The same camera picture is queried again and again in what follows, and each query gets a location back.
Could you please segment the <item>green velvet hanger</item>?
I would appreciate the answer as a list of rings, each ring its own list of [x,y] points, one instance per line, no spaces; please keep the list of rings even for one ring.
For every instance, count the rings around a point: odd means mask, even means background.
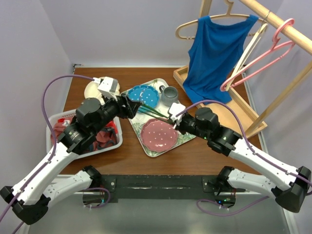
[[[165,122],[168,122],[168,117],[162,114],[160,111],[157,111],[156,108],[152,108],[146,104],[141,103],[140,111],[146,113],[147,115],[153,116],[157,119],[161,119]]]

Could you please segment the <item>maroon motorcycle tank top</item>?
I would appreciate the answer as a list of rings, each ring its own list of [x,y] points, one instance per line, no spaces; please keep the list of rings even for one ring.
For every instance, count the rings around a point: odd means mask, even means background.
[[[96,140],[83,152],[84,154],[102,150],[117,144],[117,133],[110,128],[103,128],[96,136]]]

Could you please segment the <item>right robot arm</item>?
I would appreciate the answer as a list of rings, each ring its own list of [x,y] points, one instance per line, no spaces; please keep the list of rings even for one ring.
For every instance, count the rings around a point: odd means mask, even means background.
[[[207,141],[215,152],[238,160],[259,174],[250,174],[225,166],[217,176],[217,186],[227,192],[245,189],[273,198],[282,208],[298,213],[311,187],[311,171],[288,165],[253,146],[245,137],[219,123],[210,108],[197,109],[191,116],[186,107],[174,103],[169,120],[180,133],[189,133]]]

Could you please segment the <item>cream wooden hanger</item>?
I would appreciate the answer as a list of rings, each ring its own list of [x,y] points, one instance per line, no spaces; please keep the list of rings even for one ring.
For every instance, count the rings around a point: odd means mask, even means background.
[[[254,33],[253,38],[251,39],[251,41],[247,45],[247,47],[244,50],[241,58],[239,59],[238,63],[236,64],[234,71],[232,72],[232,74],[230,76],[231,80],[229,82],[227,82],[227,84],[224,86],[225,91],[228,91],[230,89],[230,87],[233,83],[233,80],[243,72],[242,69],[244,67],[245,62],[247,61],[248,57],[251,55],[254,48],[259,43],[263,34],[266,32],[267,27],[268,27],[268,23],[266,22],[265,19],[262,19],[261,26]]]

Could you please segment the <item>red tank top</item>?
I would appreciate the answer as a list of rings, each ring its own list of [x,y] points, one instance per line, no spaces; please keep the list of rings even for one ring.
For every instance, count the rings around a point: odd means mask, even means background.
[[[56,122],[56,124],[53,127],[53,130],[56,134],[56,136],[58,137],[63,131],[64,129],[72,122],[73,117],[63,117],[63,118],[59,118]],[[116,124],[114,121],[110,121],[105,128],[110,128],[112,127],[115,130],[115,133],[118,133]]]

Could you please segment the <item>blue tank top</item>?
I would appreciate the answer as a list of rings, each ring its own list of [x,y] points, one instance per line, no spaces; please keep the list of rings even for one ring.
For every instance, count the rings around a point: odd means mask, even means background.
[[[245,39],[257,21],[254,15],[231,25],[214,23],[210,16],[198,20],[195,39],[188,51],[188,75],[183,82],[192,103],[210,99],[226,104],[232,100],[220,87],[242,56]]]

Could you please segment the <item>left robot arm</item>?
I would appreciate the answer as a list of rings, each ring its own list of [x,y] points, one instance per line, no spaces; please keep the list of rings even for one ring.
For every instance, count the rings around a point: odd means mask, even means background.
[[[1,197],[22,222],[32,225],[66,197],[82,190],[98,190],[101,174],[92,166],[62,182],[51,182],[95,142],[97,134],[110,121],[115,117],[133,119],[141,105],[125,94],[111,98],[105,104],[96,98],[85,99],[46,157],[18,184],[3,187]]]

